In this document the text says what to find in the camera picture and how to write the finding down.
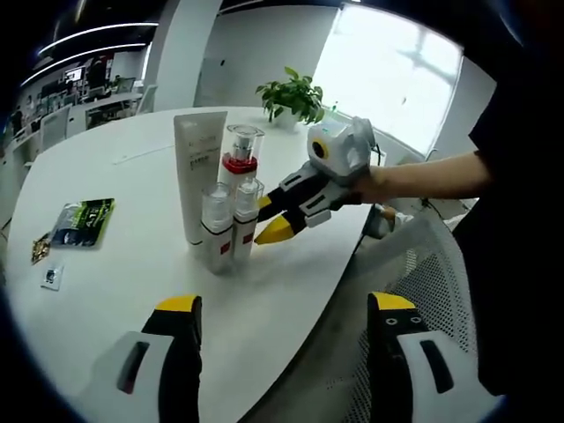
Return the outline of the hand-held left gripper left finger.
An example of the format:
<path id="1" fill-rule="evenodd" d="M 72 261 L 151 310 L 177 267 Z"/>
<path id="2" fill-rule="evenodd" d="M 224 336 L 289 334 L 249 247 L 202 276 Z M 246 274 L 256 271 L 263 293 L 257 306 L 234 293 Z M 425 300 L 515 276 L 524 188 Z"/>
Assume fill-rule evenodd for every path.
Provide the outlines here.
<path id="1" fill-rule="evenodd" d="M 198 422 L 202 298 L 163 300 L 93 364 L 89 422 Z"/>

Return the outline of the person's right hand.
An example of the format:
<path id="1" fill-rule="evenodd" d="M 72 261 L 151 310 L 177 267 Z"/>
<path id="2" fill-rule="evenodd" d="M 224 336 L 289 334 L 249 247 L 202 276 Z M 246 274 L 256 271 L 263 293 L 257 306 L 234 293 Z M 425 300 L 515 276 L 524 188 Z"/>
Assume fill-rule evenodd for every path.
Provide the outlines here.
<path id="1" fill-rule="evenodd" d="M 353 184 L 352 193 L 363 204 L 385 204 L 397 197 L 393 167 L 370 167 Z"/>

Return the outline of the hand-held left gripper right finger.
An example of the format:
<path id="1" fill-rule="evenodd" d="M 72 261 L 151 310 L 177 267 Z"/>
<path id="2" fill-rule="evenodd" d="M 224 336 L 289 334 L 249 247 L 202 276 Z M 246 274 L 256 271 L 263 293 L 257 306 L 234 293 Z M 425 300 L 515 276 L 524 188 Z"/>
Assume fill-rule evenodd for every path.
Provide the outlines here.
<path id="1" fill-rule="evenodd" d="M 482 422 L 477 361 L 404 297 L 367 296 L 372 422 Z"/>

